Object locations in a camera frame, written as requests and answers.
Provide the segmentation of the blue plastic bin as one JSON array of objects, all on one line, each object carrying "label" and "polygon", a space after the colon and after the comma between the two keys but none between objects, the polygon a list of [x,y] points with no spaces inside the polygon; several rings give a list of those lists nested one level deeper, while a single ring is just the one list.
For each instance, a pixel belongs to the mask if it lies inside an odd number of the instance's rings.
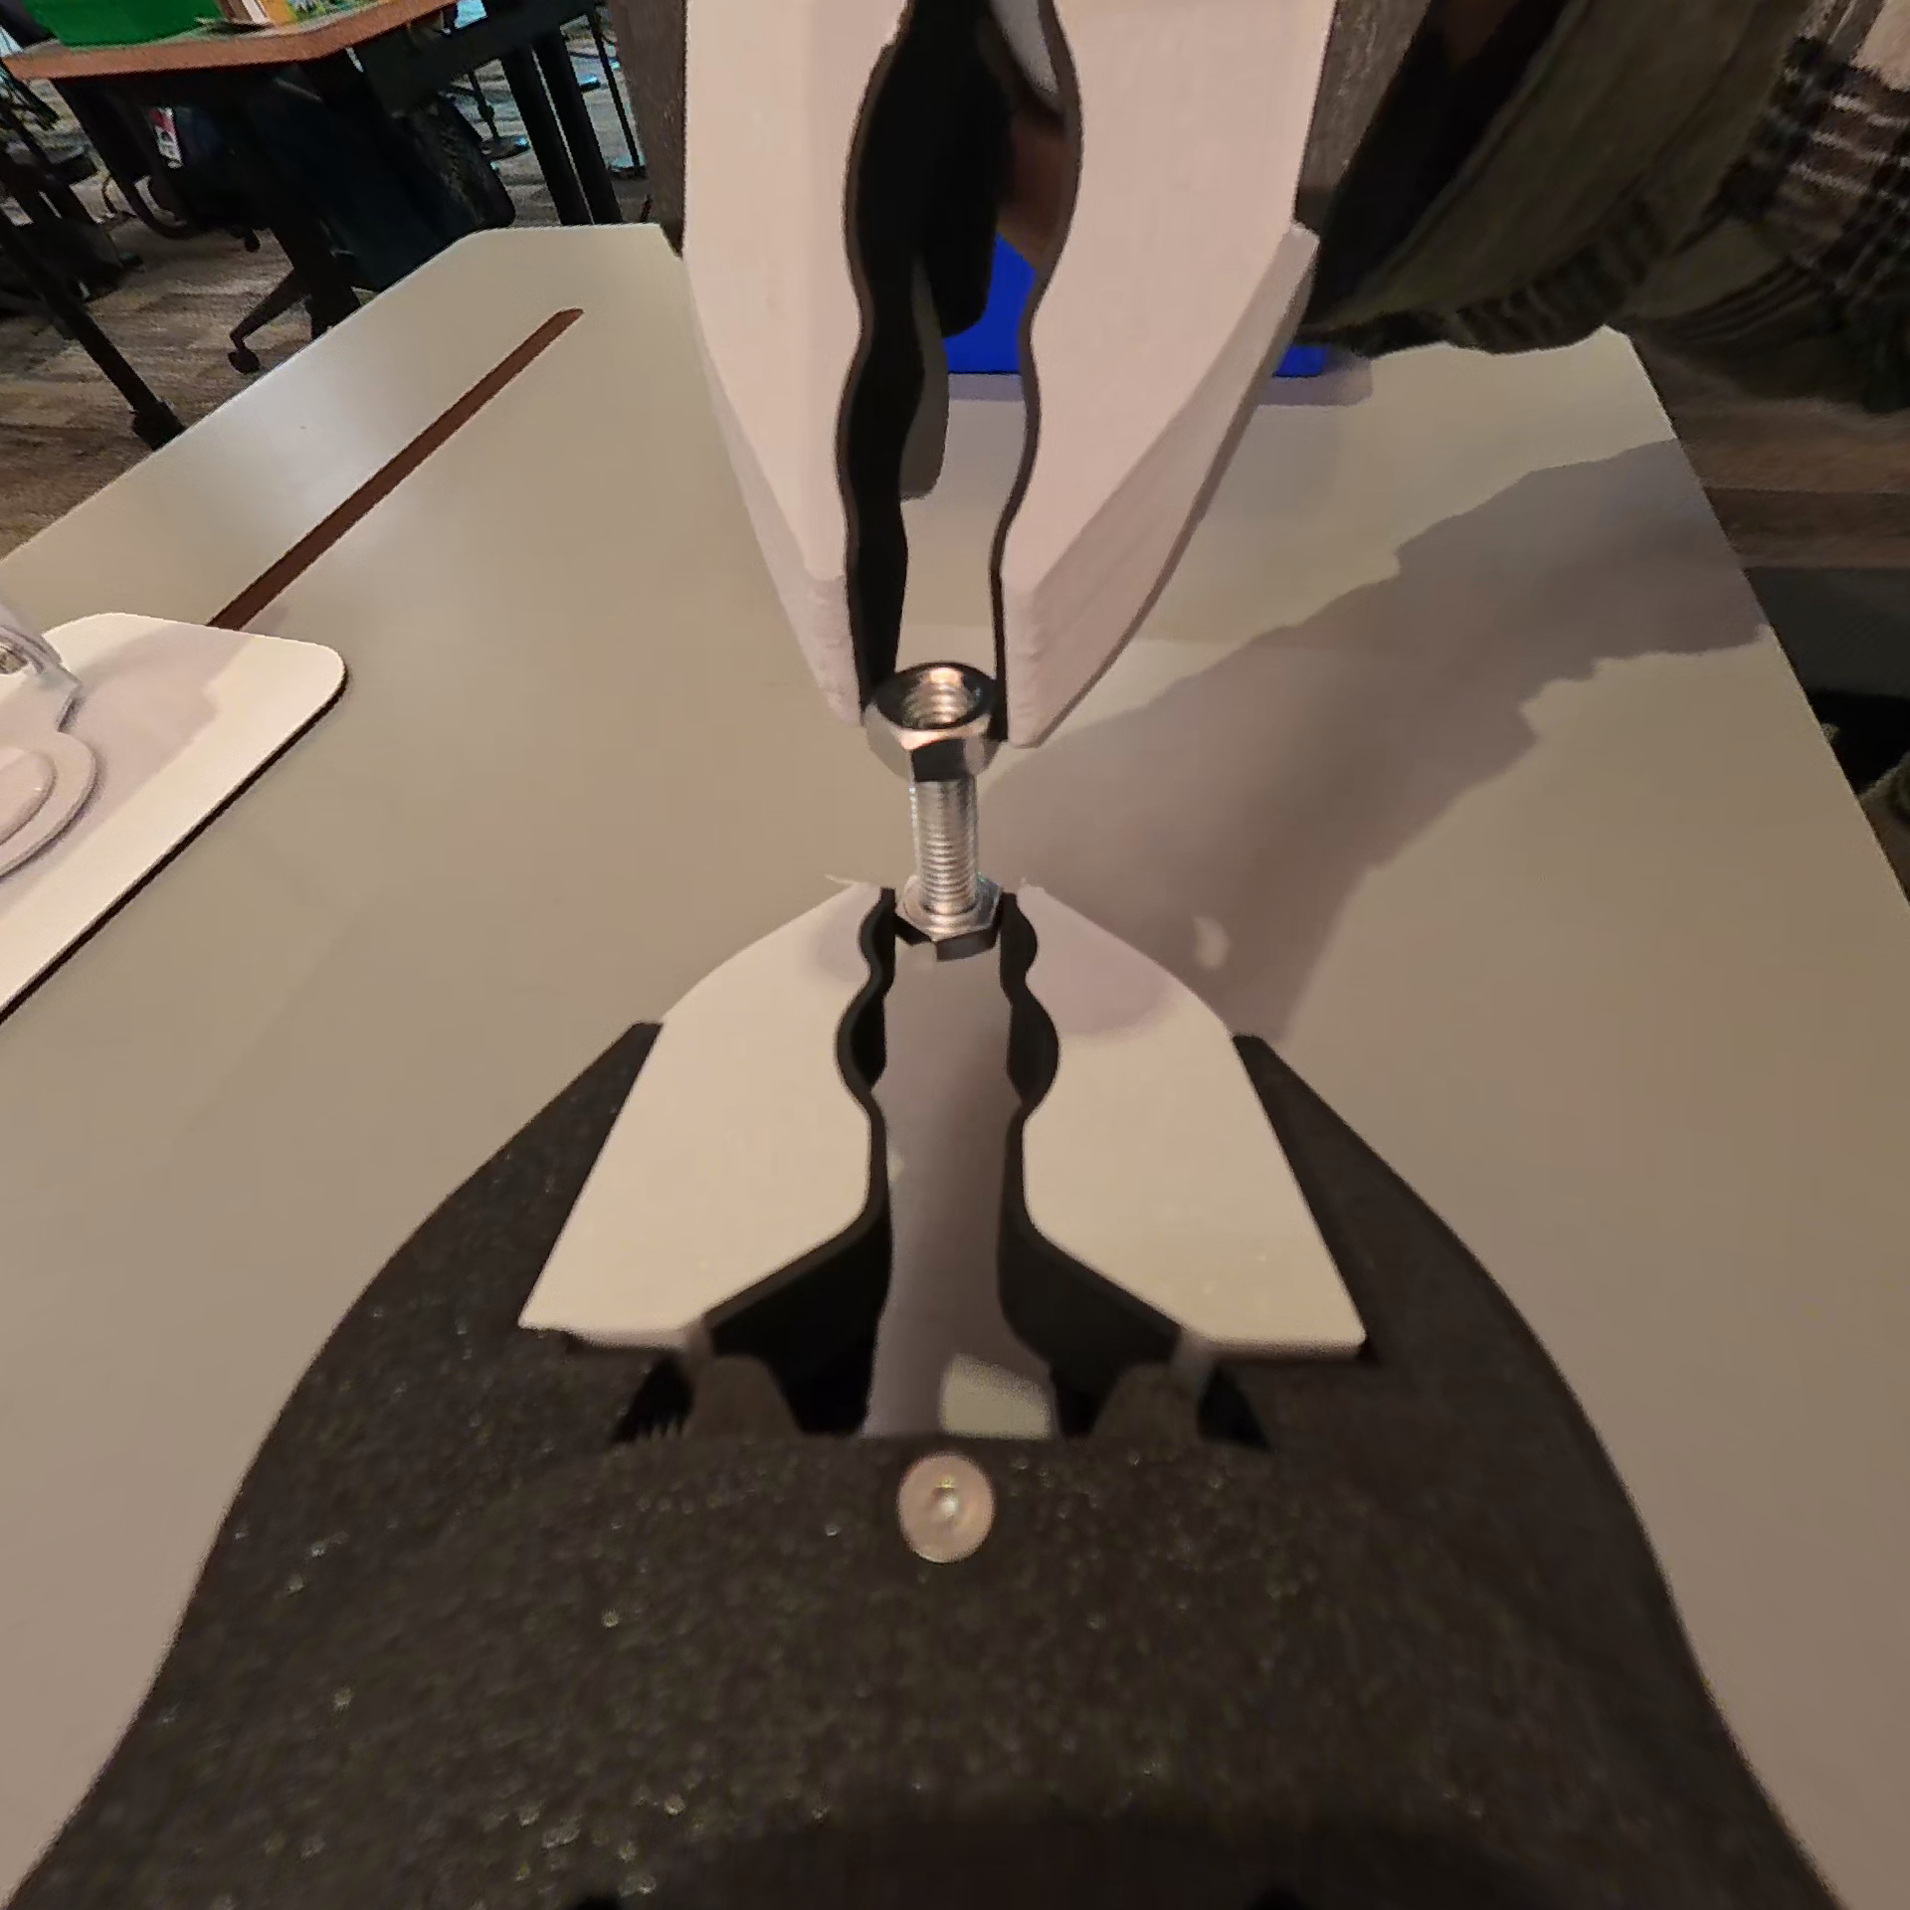
[{"label": "blue plastic bin", "polygon": [[[1035,292],[1035,269],[1004,237],[994,243],[988,300],[982,318],[944,340],[948,372],[968,380],[1021,380],[1021,330]],[[1274,380],[1314,384],[1332,370],[1326,346],[1290,346]]]}]

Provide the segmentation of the silver hex nut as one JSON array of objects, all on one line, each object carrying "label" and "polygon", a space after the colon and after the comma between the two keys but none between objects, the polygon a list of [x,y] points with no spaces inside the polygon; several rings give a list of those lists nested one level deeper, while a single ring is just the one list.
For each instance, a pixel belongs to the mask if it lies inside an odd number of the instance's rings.
[{"label": "silver hex nut", "polygon": [[898,670],[864,712],[876,756],[912,786],[980,778],[1000,748],[996,724],[996,680],[958,660]]}]

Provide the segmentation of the wooden-top desk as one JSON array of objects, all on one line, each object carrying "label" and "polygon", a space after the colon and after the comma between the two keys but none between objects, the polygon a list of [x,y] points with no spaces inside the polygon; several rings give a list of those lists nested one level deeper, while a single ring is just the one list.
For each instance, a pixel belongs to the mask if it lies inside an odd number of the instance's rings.
[{"label": "wooden-top desk", "polygon": [[313,336],[323,336],[361,298],[341,251],[254,127],[250,103],[285,76],[305,76],[319,97],[387,133],[454,80],[500,66],[562,227],[614,227],[626,217],[566,40],[604,6],[482,4],[476,22],[425,34],[425,24],[454,12],[452,2],[379,2],[275,26],[196,26],[144,44],[51,40],[5,54],[5,72],[25,84],[102,84],[144,107],[206,111],[299,280]]}]

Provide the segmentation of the person's right forearm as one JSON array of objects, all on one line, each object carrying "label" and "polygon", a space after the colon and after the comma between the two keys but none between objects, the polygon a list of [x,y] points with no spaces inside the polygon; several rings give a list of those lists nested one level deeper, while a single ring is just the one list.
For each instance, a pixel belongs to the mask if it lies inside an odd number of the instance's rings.
[{"label": "person's right forearm", "polygon": [[1302,340],[1509,356],[1606,328],[1758,398],[1907,412],[1905,2],[1425,6]]}]

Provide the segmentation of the silver hex bolt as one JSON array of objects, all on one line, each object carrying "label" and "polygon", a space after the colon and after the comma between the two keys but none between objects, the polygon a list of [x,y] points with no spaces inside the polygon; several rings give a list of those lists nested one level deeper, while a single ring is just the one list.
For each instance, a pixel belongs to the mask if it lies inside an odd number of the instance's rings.
[{"label": "silver hex bolt", "polygon": [[910,786],[916,867],[896,891],[896,933],[940,963],[990,953],[1004,889],[984,873],[982,802],[974,776]]}]

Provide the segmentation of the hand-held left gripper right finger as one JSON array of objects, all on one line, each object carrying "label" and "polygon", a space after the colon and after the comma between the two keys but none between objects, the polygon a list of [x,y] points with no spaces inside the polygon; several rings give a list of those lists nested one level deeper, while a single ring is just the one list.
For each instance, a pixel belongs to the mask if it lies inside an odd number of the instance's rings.
[{"label": "hand-held left gripper right finger", "polygon": [[1006,907],[1000,1293],[1049,1367],[1342,1361],[1368,1343],[1218,1013],[1049,891]]}]

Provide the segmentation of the white tray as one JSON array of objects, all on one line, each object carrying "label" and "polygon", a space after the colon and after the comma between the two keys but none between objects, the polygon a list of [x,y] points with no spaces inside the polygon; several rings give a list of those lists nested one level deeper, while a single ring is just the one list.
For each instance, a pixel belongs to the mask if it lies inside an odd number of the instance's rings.
[{"label": "white tray", "polygon": [[347,690],[321,643],[138,613],[3,619],[3,1011]]}]

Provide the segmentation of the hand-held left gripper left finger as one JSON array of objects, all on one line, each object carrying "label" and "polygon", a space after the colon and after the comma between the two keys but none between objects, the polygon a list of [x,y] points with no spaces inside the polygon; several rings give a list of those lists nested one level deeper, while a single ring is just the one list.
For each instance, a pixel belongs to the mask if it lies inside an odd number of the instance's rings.
[{"label": "hand-held left gripper left finger", "polygon": [[707,1357],[765,1329],[801,1357],[801,1283],[886,1220],[888,1136],[854,1058],[888,989],[870,881],[747,945],[657,1027],[520,1311],[528,1331]]}]

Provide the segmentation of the black office chair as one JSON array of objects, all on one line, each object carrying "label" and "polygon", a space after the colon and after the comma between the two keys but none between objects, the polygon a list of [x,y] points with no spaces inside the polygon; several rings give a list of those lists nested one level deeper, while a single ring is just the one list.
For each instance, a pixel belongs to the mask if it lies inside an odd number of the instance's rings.
[{"label": "black office chair", "polygon": [[168,237],[255,245],[289,213],[353,294],[385,292],[452,245],[516,223],[514,195],[462,111],[435,95],[385,107],[357,80],[299,66],[220,80],[64,82],[136,217]]}]

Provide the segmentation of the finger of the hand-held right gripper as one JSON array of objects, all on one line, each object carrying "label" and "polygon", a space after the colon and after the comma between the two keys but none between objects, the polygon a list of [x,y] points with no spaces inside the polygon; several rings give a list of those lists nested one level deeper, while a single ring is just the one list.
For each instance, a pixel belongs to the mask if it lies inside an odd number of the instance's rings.
[{"label": "finger of the hand-held right gripper", "polygon": [[1298,195],[1336,6],[992,14],[1077,155],[994,567],[1008,740],[1035,746],[1155,607],[1300,326],[1320,239]]},{"label": "finger of the hand-held right gripper", "polygon": [[683,267],[715,416],[777,597],[834,714],[896,670],[902,505],[944,475],[950,390],[904,243],[884,326],[852,199],[910,24],[896,2],[683,10]]}]

